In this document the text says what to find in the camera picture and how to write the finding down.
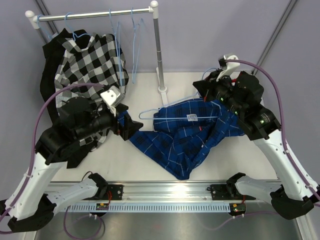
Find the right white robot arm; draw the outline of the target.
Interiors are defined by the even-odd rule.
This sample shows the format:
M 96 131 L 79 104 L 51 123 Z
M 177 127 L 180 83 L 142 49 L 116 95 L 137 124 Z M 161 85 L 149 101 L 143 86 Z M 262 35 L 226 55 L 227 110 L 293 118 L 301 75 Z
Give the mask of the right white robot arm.
M 273 167 L 279 183 L 270 183 L 237 173 L 226 182 L 226 193 L 237 199 L 250 196 L 270 205 L 283 218 L 292 220 L 306 215 L 315 203 L 320 186 L 290 154 L 282 139 L 283 129 L 273 112 L 261 104 L 264 88 L 259 80 L 241 71 L 236 80 L 211 72 L 204 80 L 193 82 L 200 96 L 217 100 L 232 116 L 250 141 L 262 151 Z

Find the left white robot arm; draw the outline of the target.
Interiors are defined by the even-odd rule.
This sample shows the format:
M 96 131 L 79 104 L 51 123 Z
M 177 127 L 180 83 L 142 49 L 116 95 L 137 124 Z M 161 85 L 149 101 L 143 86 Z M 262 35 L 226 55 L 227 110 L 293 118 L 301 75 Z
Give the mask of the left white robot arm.
M 133 121 L 127 110 L 126 105 L 119 104 L 115 114 L 106 107 L 95 113 L 89 100 L 82 97 L 73 97 L 62 106 L 57 121 L 35 144 L 32 171 L 26 176 L 28 183 L 22 194 L 17 201 L 10 198 L 0 202 L 0 212 L 11 217 L 7 224 L 11 232 L 38 231 L 64 208 L 81 200 L 102 200 L 107 196 L 108 182 L 98 173 L 54 193 L 45 190 L 65 164 L 78 166 L 74 157 L 80 154 L 87 138 L 112 130 L 126 141 L 142 128 L 143 123 Z

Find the blue hanger of red shirt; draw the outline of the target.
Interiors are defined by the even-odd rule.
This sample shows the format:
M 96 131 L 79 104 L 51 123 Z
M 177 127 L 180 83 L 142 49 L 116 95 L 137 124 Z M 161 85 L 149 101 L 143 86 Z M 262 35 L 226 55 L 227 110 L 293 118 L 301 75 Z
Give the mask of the blue hanger of red shirt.
M 123 68 L 122 68 L 122 61 L 121 61 L 120 22 L 118 21 L 116 24 L 116 27 L 114 27 L 111 9 L 109 9 L 109 20 L 110 20 L 111 29 L 114 35 L 115 50 L 116 50 L 116 56 L 117 56 L 117 62 L 118 62 L 118 70 L 119 70 L 118 84 L 120 87 L 124 87 L 125 79 L 123 77 Z

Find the light blue wire hanger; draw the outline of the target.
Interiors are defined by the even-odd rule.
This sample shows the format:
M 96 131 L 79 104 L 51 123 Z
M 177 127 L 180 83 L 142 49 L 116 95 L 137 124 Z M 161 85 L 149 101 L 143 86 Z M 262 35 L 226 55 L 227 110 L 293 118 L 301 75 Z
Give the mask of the light blue wire hanger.
M 132 71 L 131 71 L 131 77 L 132 77 L 132 83 L 136 83 L 136 77 L 137 77 L 137 70 L 139 65 L 139 59 L 140 59 L 140 51 L 141 51 L 141 44 L 142 44 L 142 37 L 145 30 L 145 22 L 143 18 L 140 18 L 138 23 L 135 23 L 134 17 L 133 17 L 133 8 L 131 9 L 131 21 L 132 21 L 132 28 L 133 28 L 133 41 L 132 41 Z

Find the blue plaid shirt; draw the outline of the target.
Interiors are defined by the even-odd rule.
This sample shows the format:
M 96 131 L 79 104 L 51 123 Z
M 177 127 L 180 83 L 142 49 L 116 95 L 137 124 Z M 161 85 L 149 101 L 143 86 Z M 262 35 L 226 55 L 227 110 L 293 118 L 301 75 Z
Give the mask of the blue plaid shirt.
M 211 148 L 224 138 L 243 136 L 238 117 L 218 100 L 193 103 L 188 120 L 153 120 L 153 130 L 137 131 L 129 141 L 178 180 L 187 180 Z

